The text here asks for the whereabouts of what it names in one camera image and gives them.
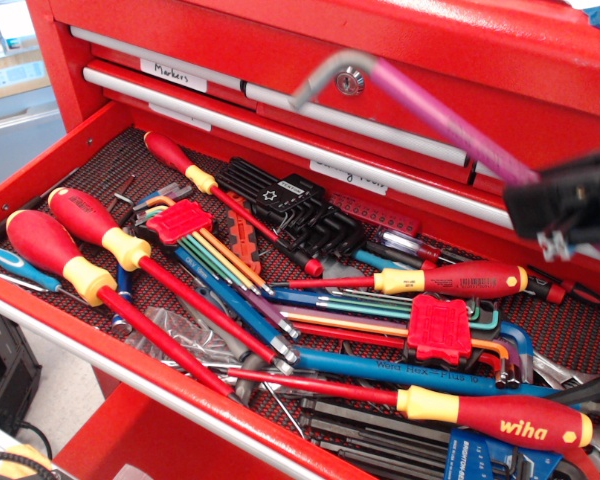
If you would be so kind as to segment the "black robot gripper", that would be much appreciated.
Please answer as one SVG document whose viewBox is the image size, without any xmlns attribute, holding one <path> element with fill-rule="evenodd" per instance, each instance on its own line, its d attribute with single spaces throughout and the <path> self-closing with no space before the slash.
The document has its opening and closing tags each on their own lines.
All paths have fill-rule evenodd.
<svg viewBox="0 0 600 480">
<path fill-rule="evenodd" d="M 590 245 L 600 252 L 600 152 L 508 186 L 504 202 L 516 234 L 535 240 L 547 261 L 568 261 Z"/>
</svg>

